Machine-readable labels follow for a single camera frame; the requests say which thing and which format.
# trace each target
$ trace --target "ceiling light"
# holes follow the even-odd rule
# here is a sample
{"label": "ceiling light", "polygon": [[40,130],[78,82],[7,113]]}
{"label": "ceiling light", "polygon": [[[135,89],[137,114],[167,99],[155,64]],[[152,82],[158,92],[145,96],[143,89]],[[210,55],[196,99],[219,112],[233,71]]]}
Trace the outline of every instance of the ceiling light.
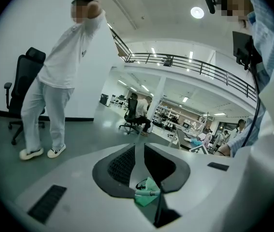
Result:
{"label": "ceiling light", "polygon": [[122,83],[122,84],[124,84],[124,85],[126,85],[126,83],[123,83],[121,80],[118,80],[120,83]]}
{"label": "ceiling light", "polygon": [[193,7],[190,10],[190,13],[196,19],[201,19],[204,16],[204,12],[203,12],[202,8],[199,8],[199,7]]}
{"label": "ceiling light", "polygon": [[147,88],[146,88],[146,86],[144,86],[144,85],[141,85],[146,91],[149,91]]}
{"label": "ceiling light", "polygon": [[151,49],[152,49],[152,52],[154,53],[154,57],[157,57],[155,49],[153,47]]}
{"label": "ceiling light", "polygon": [[194,52],[190,51],[189,52],[189,58],[193,58]]}

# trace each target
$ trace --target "gray floor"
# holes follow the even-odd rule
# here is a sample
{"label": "gray floor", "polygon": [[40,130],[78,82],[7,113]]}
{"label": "gray floor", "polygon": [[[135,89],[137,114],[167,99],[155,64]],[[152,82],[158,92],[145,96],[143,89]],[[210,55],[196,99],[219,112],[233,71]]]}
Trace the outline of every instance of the gray floor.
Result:
{"label": "gray floor", "polygon": [[[46,155],[47,150],[51,147],[49,122],[46,122],[45,129],[40,129],[45,154],[24,162],[18,157],[19,151],[25,148],[23,133],[18,137],[17,145],[13,146],[10,143],[17,130],[17,126],[8,130],[8,123],[12,120],[0,117],[0,194],[12,201],[33,182],[70,158],[115,145],[136,143],[136,161],[138,161],[143,158],[144,143],[161,145],[169,143],[153,133],[149,137],[143,137],[134,132],[127,135],[125,128],[118,130],[118,126],[125,122],[124,119],[111,109],[99,104],[93,122],[66,122],[65,144],[67,149],[55,159],[49,159]],[[138,166],[135,167],[132,174],[136,174],[140,178],[148,177],[146,170]]]}

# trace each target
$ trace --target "open office space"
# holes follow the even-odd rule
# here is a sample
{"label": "open office space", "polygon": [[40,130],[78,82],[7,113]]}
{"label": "open office space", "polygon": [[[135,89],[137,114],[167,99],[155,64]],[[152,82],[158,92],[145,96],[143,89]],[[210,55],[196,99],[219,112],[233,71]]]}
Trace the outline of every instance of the open office space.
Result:
{"label": "open office space", "polygon": [[216,3],[10,2],[0,200],[26,230],[247,231],[259,221],[274,201],[274,78],[258,85],[247,70],[263,70],[254,36],[213,14]]}

